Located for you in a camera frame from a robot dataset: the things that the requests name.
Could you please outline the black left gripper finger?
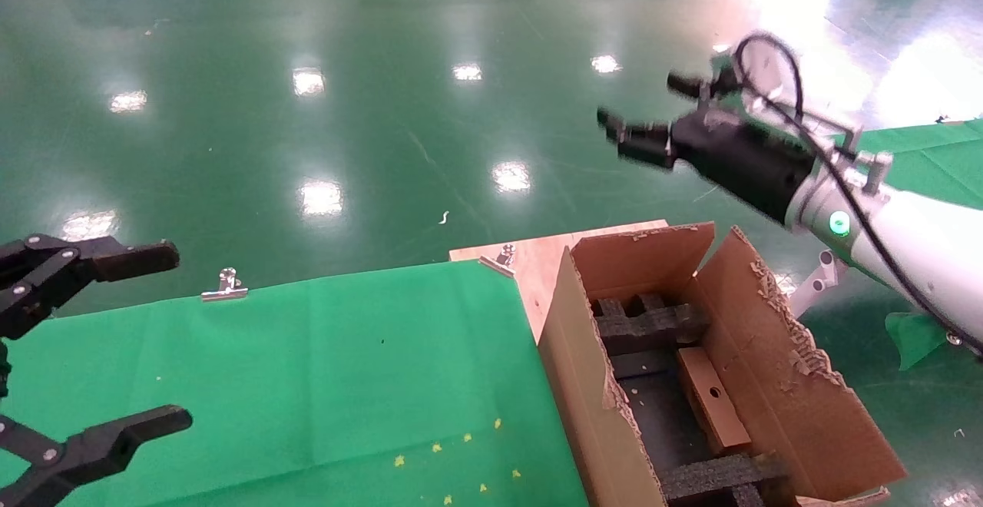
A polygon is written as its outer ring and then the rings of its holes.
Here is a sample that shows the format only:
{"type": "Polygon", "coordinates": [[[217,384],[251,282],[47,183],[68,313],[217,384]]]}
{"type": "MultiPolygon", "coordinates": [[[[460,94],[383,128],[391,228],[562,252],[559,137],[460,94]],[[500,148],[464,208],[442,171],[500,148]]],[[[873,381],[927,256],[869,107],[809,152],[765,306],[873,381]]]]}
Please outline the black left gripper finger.
{"type": "Polygon", "coordinates": [[[56,442],[1,417],[1,448],[29,466],[2,487],[4,506],[56,506],[78,487],[126,471],[141,445],[189,429],[192,413],[176,405],[145,410],[88,427],[56,442]]]}
{"type": "Polygon", "coordinates": [[[21,339],[94,282],[121,282],[180,264],[169,240],[126,247],[113,237],[66,241],[34,234],[1,247],[1,336],[21,339]]]}

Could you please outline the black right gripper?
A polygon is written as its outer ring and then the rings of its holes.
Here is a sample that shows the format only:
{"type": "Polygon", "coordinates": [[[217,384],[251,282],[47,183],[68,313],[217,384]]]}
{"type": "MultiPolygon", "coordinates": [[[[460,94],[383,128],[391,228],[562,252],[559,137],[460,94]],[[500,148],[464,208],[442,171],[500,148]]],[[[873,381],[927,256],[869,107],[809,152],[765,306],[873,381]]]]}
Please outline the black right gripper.
{"type": "MultiPolygon", "coordinates": [[[[717,83],[670,71],[667,90],[691,100],[710,100],[717,95],[717,83]]],[[[673,170],[681,158],[780,226],[816,161],[814,153],[783,134],[723,109],[696,109],[668,125],[629,123],[598,108],[597,125],[619,157],[661,170],[673,170]]]]}

